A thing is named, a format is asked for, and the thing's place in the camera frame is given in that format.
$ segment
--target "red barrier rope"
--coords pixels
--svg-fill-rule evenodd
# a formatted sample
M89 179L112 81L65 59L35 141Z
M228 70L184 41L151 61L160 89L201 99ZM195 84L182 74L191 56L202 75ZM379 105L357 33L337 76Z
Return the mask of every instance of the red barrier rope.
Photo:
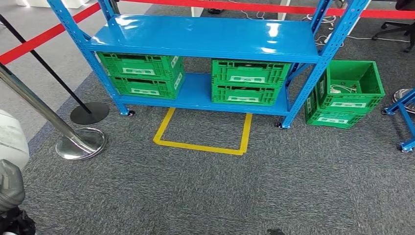
M314 7L306 6L280 6L272 4L258 4L258 3L234 3L228 1L203 1L203 0L124 0L131 2L144 2L154 4L164 4L172 6L195 6L203 8L217 8L226 10L245 10L245 11L263 11L263 12L283 12L291 14L313 14ZM79 23L97 12L100 9L98 3L94 3L85 10L76 14L73 18L75 22ZM327 15L341 16L344 13L343 9L330 8L327 11ZM361 17L367 18L385 18L385 19L415 19L414 11L388 11L388 10L365 10L362 12ZM58 24L51 29L39 34L38 36L30 39L26 43L23 43L12 50L0 55L0 62L4 65L12 62L13 60L21 57L29 51L37 48L45 42L51 40L57 35L64 32L65 29L62 24Z
M291 14L313 14L316 10L314 7L307 6L280 6L274 4L259 3L235 3L229 1L203 1L203 0L124 0L132 2L154 3L172 6L196 6L203 8L216 8L238 11L261 11L261 12L279 12ZM326 15L341 16L343 9L330 8ZM366 18L384 18L384 19L415 19L414 11L389 11L389 10L365 10L361 17Z
M85 10L79 12L75 16L73 16L73 19L75 22L79 23L92 15L93 13L97 12L99 9L99 4L96 2L93 5L89 6ZM49 30L39 34L38 36L30 39L29 41L11 49L10 51L4 53L0 56L0 62L4 65L12 62L13 60L21 57L22 55L28 53L29 51L37 48L38 46L42 45L43 43L49 41L50 39L58 36L62 32L65 31L65 28L62 26L62 24L58 24Z

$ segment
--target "yellow tape square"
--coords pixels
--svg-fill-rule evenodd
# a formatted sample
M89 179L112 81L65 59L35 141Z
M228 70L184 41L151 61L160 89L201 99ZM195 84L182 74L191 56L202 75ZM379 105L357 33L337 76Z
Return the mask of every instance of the yellow tape square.
M244 128L242 130L242 138L241 138L241 144L240 144L239 149L229 149L229 148L217 148L217 147L173 142L173 141L162 141L161 137L163 136L164 131L166 130L167 125L169 124L171 117L173 116L175 110L176 110L175 108L169 108L169 110L167 111L166 116L161 122L160 127L156 135L153 138L154 143L163 145L163 146L169 146L169 147L193 149L193 150L214 152L214 153L225 153L225 154L232 154L232 155L243 155L244 153L247 152L249 132L251 130L252 114L246 114L245 116Z

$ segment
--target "stanchion post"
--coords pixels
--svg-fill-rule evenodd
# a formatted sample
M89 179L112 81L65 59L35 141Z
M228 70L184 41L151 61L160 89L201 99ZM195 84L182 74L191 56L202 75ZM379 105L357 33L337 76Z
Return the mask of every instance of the stanchion post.
M94 128L73 130L29 87L0 63L0 80L28 102L39 114L58 129L63 137L56 144L57 153L69 160L84 160L98 154L106 144L104 134Z
M0 14L0 24L3 24L21 43L25 43L26 40L23 36L6 20L3 15ZM55 80L61 84L61 86L78 102L79 106L76 107L70 114L70 119L76 124L90 125L104 119L110 109L108 105L101 102L90 102L84 104L81 99L66 85L60 76L46 63L46 61L35 51L31 50L30 53L43 65L43 67L52 75Z

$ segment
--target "shelf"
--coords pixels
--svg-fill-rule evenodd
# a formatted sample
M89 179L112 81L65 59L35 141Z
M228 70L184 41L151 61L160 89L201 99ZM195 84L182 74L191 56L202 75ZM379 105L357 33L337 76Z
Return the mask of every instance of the shelf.
M93 36L91 51L316 63L310 22L118 15Z
M288 114L287 93L284 88L279 92L274 106L217 104L210 100L210 74L186 73L185 81L175 100L145 98L139 96L122 95L119 102L124 104L176 107L183 109L199 109L236 113L251 113L285 116Z

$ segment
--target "green plastic crate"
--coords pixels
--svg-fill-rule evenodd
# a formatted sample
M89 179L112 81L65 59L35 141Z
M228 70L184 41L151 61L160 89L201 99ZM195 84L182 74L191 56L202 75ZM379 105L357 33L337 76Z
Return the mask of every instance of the green plastic crate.
M212 81L214 84L278 88L282 86L290 66L289 63L212 59Z
M150 98L175 99L184 81L179 73L174 81L110 77L115 89L122 95L136 95Z
M212 85L212 102L271 106L279 89L272 87L241 87L239 84Z
M183 57L168 55L141 55L96 53L109 76L143 79L173 80L184 73Z
M349 129L365 116L364 114L357 113L334 113L322 110L319 106L316 89L307 98L304 109L306 123L313 126L332 126Z
M350 93L339 85L356 91ZM385 96L374 61L331 61L317 88L320 107L329 112L370 113Z

